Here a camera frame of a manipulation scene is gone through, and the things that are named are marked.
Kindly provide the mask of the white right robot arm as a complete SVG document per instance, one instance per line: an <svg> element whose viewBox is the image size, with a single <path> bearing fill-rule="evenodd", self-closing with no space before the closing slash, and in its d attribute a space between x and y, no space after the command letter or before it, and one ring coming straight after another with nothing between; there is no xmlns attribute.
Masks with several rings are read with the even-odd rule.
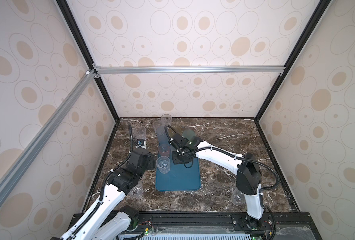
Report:
<svg viewBox="0 0 355 240"><path fill-rule="evenodd" d="M217 164L236 175L236 188L243 193L247 214L259 220L263 215L260 165L251 154L238 155L217 148L208 142L192 137L187 139L174 134L169 140L175 149L172 158L176 164L191 164L194 159L202 159Z"/></svg>

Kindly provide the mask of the green textured plastic glass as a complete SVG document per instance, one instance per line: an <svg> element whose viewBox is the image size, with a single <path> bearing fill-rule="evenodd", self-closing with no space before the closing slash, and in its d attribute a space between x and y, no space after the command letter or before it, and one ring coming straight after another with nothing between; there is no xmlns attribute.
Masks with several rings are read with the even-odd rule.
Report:
<svg viewBox="0 0 355 240"><path fill-rule="evenodd" d="M195 137L195 132L189 129L186 129L182 132L182 136L189 141L191 141Z"/></svg>

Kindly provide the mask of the pink plastic glass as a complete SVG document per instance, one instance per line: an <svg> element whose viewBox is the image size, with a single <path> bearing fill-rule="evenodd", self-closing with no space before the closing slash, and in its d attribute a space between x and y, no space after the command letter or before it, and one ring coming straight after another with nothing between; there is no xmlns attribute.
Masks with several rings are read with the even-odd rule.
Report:
<svg viewBox="0 0 355 240"><path fill-rule="evenodd" d="M163 143L159 145L158 151L160 157L169 157L171 153L171 147L168 143Z"/></svg>

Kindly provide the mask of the blue tall plastic glass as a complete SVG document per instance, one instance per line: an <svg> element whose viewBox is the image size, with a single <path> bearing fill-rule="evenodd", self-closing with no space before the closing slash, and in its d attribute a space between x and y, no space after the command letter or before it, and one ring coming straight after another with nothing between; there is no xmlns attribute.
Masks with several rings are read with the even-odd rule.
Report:
<svg viewBox="0 0 355 240"><path fill-rule="evenodd" d="M159 145L167 145L169 143L169 138L165 132L164 126L159 126L156 129L156 135L158 138Z"/></svg>

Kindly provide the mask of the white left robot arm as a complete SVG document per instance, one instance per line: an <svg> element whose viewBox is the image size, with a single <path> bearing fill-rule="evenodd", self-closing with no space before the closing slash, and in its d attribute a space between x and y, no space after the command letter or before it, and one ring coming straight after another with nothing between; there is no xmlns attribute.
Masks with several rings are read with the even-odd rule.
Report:
<svg viewBox="0 0 355 240"><path fill-rule="evenodd" d="M103 223L114 208L138 185L144 173L155 167L156 157L147 149L139 147L131 150L127 158L105 176L99 198L60 239L113 239L128 229L137 215L137 211L128 207L105 226Z"/></svg>

